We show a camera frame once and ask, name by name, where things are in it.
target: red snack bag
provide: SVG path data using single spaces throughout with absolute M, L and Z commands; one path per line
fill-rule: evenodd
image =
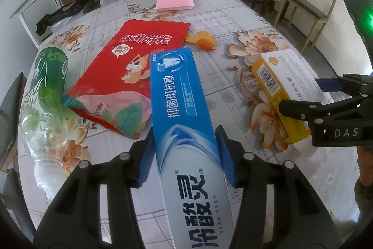
M 151 113 L 150 54 L 182 46 L 190 24 L 129 20 L 64 97 L 81 117 L 138 139 Z

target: speech bubble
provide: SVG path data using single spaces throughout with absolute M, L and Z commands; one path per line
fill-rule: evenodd
M 127 54 L 129 50 L 130 50 L 129 45 L 119 45 L 113 48 L 112 52 L 114 55 L 117 56 L 117 58 L 119 58 L 120 55 Z

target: chair seat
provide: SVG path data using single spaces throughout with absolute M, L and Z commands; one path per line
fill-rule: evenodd
M 328 17 L 318 8 L 316 8 L 313 4 L 311 4 L 309 1 L 307 0 L 292 0 L 292 1 L 297 3 L 299 6 L 303 7 L 304 9 L 306 9 L 309 13 L 314 15 L 319 20 L 323 20 L 323 21 L 328 20 Z

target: green plastic bottle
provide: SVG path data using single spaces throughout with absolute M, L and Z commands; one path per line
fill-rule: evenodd
M 62 105 L 67 70 L 63 50 L 57 46 L 43 49 L 36 58 L 22 112 L 22 139 L 34 159 L 35 179 L 51 200 L 67 178 L 58 157 L 68 141 Z

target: barcode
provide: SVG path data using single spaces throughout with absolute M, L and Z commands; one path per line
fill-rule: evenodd
M 62 71 L 63 76 L 65 77 L 66 72 L 68 71 L 68 60 L 67 59 L 65 59 L 65 62 L 63 63 L 61 71 Z
M 274 95 L 279 89 L 278 83 L 273 78 L 272 74 L 268 71 L 267 67 L 262 64 L 258 70 L 258 76 L 263 81 L 271 95 Z

